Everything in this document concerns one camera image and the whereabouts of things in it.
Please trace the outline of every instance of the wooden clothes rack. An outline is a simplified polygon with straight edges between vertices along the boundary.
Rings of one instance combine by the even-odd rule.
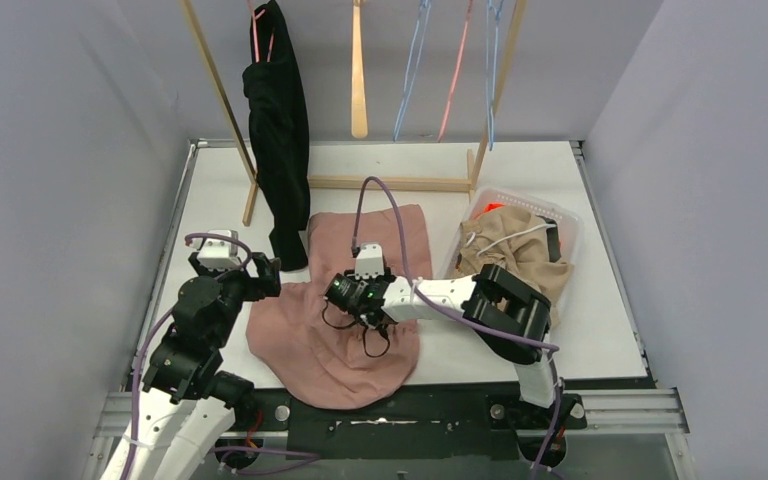
[[[251,180],[251,187],[249,189],[249,195],[246,199],[246,207],[243,211],[243,225],[249,226],[251,224],[252,213],[254,212],[255,200],[257,199],[257,170],[249,155],[248,149],[246,149],[245,142],[243,141],[243,135],[240,132],[240,126],[237,124],[234,112],[231,109],[231,103],[228,101],[228,95],[225,93],[225,87],[222,86],[222,79],[219,77],[219,71],[216,68],[216,63],[213,60],[213,55],[210,53],[210,48],[207,45],[207,40],[202,31],[201,24],[198,21],[195,9],[193,8],[191,0],[179,0],[181,9],[183,10],[184,17],[187,20],[187,24],[190,27],[190,32],[193,35],[193,39],[196,42],[199,53],[204,61],[207,73],[210,76],[213,88],[216,91],[216,96],[219,98],[219,104],[222,107],[222,112],[225,115],[225,120],[228,122],[228,126],[231,128],[231,134],[234,137],[234,143],[237,146],[237,150],[240,153],[240,158],[243,160],[243,166],[246,169],[246,174]],[[496,98],[493,101],[493,113],[499,111],[499,103],[502,98],[502,94],[505,91],[505,84],[507,83],[508,73],[510,73],[511,65],[513,64],[514,53],[516,52],[516,42],[519,37],[520,26],[522,25],[522,19],[525,15],[525,7],[528,0],[515,0],[513,16],[511,18],[511,25],[508,29],[508,35],[505,39],[505,50],[502,57],[501,69],[496,78]],[[487,128],[487,122],[484,123],[484,135],[481,137],[481,142],[478,144],[477,153],[472,149],[466,152],[466,176],[464,178],[439,178],[439,177],[384,177],[381,180],[387,184],[387,187],[391,190],[400,191],[414,191],[414,192],[462,192],[467,193],[472,198],[475,193],[475,186],[478,182],[478,175],[481,173],[481,166],[484,163],[484,156],[487,153],[487,143],[489,141],[489,133]],[[358,190],[361,187],[365,177],[361,176],[349,176],[349,175],[309,175],[308,183],[310,188],[332,188],[332,189],[349,189]]]

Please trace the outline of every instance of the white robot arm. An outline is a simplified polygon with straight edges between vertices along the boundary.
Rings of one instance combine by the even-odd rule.
[[[361,246],[355,269],[335,276],[325,296],[383,336],[392,322],[451,321],[453,317],[536,342],[544,342],[548,335],[549,300],[503,268],[486,265],[475,276],[418,279],[411,285],[407,278],[390,274],[377,243]],[[513,363],[523,401],[542,408],[554,402],[555,382],[547,355],[539,348],[478,334],[494,353]]]

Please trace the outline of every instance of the screw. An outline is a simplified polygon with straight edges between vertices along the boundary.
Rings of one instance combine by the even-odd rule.
[[[501,420],[505,418],[505,407],[498,403],[490,407],[490,418],[493,420]]]
[[[290,407],[286,405],[278,405],[275,409],[275,419],[279,422],[286,422],[290,418]]]

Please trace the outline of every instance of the white tabletop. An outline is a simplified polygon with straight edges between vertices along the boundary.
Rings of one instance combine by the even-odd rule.
[[[314,174],[463,177],[466,150],[473,144],[345,144],[311,147]],[[488,152],[479,181],[556,203],[583,221],[582,249],[570,280],[569,304],[551,341],[560,375],[567,379],[628,378],[646,375],[628,314],[622,302],[604,244],[578,167],[567,142],[498,143]],[[249,191],[239,154],[233,148],[202,148],[193,173],[169,264],[159,312],[175,302],[180,285],[194,274],[183,245],[187,233],[236,229],[254,251],[271,256],[267,235],[272,214],[259,193],[251,226],[241,223]],[[311,192],[311,213],[353,212],[358,192]],[[431,244],[434,271],[447,261],[446,252],[469,200],[462,193],[395,192],[400,205],[419,204]],[[364,210],[389,208],[386,196],[367,192]],[[283,282],[309,280],[306,271],[282,273]],[[255,383],[258,388],[282,387],[272,371],[254,357],[246,342],[250,305],[241,312],[228,345],[222,350],[223,370]],[[516,381],[510,363],[497,357],[469,328],[450,322],[420,321],[420,358],[408,384]]]

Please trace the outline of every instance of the pink cloth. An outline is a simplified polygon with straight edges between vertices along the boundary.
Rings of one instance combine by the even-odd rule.
[[[431,251],[425,216],[418,205],[400,207],[415,276],[431,278]],[[336,330],[322,321],[324,292],[338,272],[354,268],[351,256],[353,213],[319,213],[310,219],[310,283],[284,284],[281,296],[252,305],[246,337],[252,353],[263,360],[287,390],[319,408],[354,409],[388,397],[416,366],[419,337],[416,321],[388,327],[390,349],[381,358],[364,353],[359,326]],[[358,242],[378,242],[387,265],[404,275],[399,232],[392,209],[361,216]],[[325,317],[332,325],[347,325],[349,315],[331,305]],[[386,341],[375,331],[366,334],[370,355]]]

